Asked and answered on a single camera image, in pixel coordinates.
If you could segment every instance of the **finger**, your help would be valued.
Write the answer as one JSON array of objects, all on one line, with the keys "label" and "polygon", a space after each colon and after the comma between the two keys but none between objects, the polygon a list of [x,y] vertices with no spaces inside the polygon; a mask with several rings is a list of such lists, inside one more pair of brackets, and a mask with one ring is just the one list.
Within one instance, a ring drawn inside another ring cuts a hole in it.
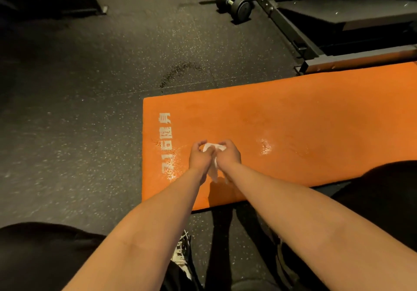
[{"label": "finger", "polygon": [[207,148],[206,153],[211,156],[212,154],[214,154],[215,151],[216,151],[216,147],[210,146],[209,148]]},{"label": "finger", "polygon": [[204,145],[207,140],[196,141],[193,146],[191,146],[192,151],[197,151],[201,145]]},{"label": "finger", "polygon": [[233,144],[233,142],[231,140],[221,141],[221,142],[219,142],[219,145],[223,145],[223,146],[226,146],[226,147],[234,146],[234,144]]}]

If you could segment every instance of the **dumbbell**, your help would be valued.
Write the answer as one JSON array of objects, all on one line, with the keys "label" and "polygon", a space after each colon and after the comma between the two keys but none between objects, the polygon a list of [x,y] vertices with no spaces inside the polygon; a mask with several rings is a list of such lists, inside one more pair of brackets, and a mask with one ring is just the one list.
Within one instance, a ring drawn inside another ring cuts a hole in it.
[{"label": "dumbbell", "polygon": [[220,12],[228,12],[237,22],[246,21],[251,12],[252,4],[250,0],[216,0],[217,8]]}]

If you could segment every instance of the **speckled gym floor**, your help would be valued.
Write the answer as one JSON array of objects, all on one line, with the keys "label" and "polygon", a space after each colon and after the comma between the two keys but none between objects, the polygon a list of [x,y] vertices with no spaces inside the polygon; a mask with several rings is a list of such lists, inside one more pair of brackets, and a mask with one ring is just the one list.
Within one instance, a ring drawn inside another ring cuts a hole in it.
[{"label": "speckled gym floor", "polygon": [[[108,234],[141,201],[144,97],[296,75],[293,49],[258,6],[234,25],[200,1],[100,0],[106,16],[1,31],[0,227]],[[274,247],[249,204],[193,214],[187,229],[206,287],[274,281]]]}]

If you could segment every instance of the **orange mat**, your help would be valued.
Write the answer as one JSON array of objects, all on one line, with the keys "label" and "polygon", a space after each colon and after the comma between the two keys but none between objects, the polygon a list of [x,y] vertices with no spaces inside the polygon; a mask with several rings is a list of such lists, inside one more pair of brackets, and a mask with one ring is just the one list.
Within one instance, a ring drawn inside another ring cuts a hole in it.
[{"label": "orange mat", "polygon": [[[417,65],[145,98],[143,200],[188,168],[194,141],[225,138],[245,165],[308,187],[417,159]],[[207,177],[194,210],[244,199],[223,178],[215,184]]]}]

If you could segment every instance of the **hand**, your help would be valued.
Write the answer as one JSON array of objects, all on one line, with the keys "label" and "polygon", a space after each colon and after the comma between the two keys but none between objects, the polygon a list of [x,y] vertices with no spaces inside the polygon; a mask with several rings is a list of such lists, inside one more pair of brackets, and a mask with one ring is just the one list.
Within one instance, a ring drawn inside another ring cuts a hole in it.
[{"label": "hand", "polygon": [[226,146],[224,151],[216,150],[217,166],[221,171],[227,172],[225,170],[232,163],[242,163],[240,152],[231,140],[221,141],[219,144]]},{"label": "hand", "polygon": [[216,151],[216,147],[210,146],[205,152],[202,152],[199,148],[206,142],[206,140],[195,142],[191,147],[189,159],[189,168],[196,169],[201,173],[200,185],[206,181],[207,172]]}]

